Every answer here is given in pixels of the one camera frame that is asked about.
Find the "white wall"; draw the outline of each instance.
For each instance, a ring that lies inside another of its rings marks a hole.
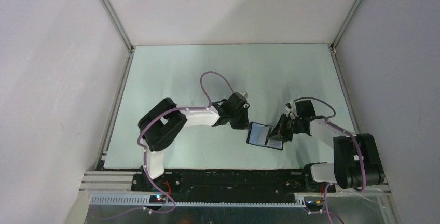
[[[0,0],[0,222],[62,223],[127,53],[99,0]]]
[[[135,45],[331,43],[354,0],[111,0]]]
[[[337,56],[403,223],[439,223],[440,0],[365,0]]]

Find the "gray wall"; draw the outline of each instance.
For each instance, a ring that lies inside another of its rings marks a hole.
[[[127,51],[99,0],[0,0],[0,223],[63,223]]]
[[[440,0],[365,0],[337,47],[403,223],[439,223]]]

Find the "white tabletop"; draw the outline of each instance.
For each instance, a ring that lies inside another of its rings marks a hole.
[[[353,130],[327,44],[137,46],[104,167],[142,165],[137,122],[163,98],[206,106],[199,84],[205,71],[217,71],[235,91],[248,92],[252,122],[275,125],[289,100],[312,96],[336,108],[334,123]],[[231,95],[216,75],[206,75],[204,85],[213,101]],[[331,113],[313,104],[318,115]],[[247,144],[247,134],[228,125],[184,128],[166,149],[165,168],[290,169],[333,160],[330,147],[306,134],[295,134],[282,151]]]

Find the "wall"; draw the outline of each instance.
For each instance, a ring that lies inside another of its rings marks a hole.
[[[0,0],[0,222],[62,223],[127,53],[99,0]]]
[[[403,223],[438,223],[440,0],[365,0],[337,47]]]
[[[135,45],[331,43],[354,0],[111,0]]]

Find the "perforated metal strip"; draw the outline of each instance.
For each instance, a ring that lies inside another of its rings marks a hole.
[[[149,203],[151,195],[127,195],[127,194],[93,194],[90,205],[162,205],[161,203]],[[187,207],[305,207],[304,197],[295,197],[296,203],[209,203],[209,202],[176,202],[177,206]]]

